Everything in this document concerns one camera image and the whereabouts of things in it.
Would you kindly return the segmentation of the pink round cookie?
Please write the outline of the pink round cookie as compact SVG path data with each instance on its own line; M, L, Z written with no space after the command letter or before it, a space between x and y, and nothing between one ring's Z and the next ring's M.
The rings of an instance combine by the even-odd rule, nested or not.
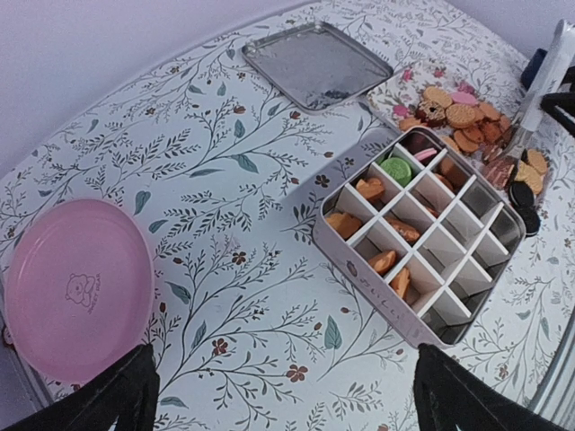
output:
M430 157L433 157L437 154L437 150L434 148L428 148L422 151L417 152L414 157L418 161L426 160Z

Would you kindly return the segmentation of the pink divided cookie tin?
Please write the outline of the pink divided cookie tin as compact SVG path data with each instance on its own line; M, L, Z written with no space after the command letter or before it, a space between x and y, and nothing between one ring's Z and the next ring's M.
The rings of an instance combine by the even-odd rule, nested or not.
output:
M437 154L415 159L428 148ZM468 174L460 189L440 174L439 162L446 156ZM405 187L379 166L389 157L411 166ZM370 177L385 185L385 194L374 203L356 191L357 182ZM422 202L436 208L439 218ZM343 240L325 220L332 213L349 213L363 225ZM386 216L415 227L421 237L409 244ZM523 220L506 199L462 155L423 127L403 133L328 195L313 229L316 246L410 345L442 348L458 343L471 328L525 235ZM396 251L396 262L380 276L367 262L389 250ZM411 273L406 300L389 285L404 267Z

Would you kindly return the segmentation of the green round cookie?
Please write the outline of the green round cookie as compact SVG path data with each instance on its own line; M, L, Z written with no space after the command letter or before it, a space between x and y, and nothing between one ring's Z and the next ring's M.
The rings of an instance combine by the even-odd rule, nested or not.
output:
M379 166L399 185L405 187L412 178L411 166L399 157L389 157L384 159Z

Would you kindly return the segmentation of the orange swirl cookie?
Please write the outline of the orange swirl cookie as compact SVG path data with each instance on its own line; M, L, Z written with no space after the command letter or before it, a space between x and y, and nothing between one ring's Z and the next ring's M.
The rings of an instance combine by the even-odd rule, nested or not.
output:
M325 220L343 240L348 240L363 225L360 219L349 213L332 213Z

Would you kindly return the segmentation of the metal serving tongs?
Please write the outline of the metal serving tongs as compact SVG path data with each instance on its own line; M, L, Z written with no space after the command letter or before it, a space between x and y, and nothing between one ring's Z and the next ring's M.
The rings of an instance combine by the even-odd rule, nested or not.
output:
M544 116L549 116L540 108L542 98L548 93L569 90L570 85L562 84L562 80L571 66L574 66L574 24L560 20L544 62L530 88L526 90L511 125L503 132L502 142L482 157L482 176L496 189L507 186L510 174L517 165L511 160L511 155L514 152L521 153L526 148Z

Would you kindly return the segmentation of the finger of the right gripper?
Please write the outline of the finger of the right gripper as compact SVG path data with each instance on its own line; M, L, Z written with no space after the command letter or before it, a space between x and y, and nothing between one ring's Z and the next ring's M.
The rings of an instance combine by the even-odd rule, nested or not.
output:
M567 92L554 92L546 94L540 108L555 119L565 130L575 130L574 125L574 70L571 66L562 80L562 84L569 84Z

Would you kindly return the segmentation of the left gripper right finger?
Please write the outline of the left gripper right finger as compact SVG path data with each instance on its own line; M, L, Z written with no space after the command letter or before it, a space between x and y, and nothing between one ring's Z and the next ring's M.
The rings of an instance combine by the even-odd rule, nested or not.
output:
M421 343L413 381L420 430L562 430L494 391L435 345Z

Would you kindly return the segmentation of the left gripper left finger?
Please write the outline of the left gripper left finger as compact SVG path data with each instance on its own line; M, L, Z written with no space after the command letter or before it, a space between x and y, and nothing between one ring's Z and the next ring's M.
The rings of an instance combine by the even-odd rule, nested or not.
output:
M140 344L79 391L9 430L152 430L160 377L154 348Z

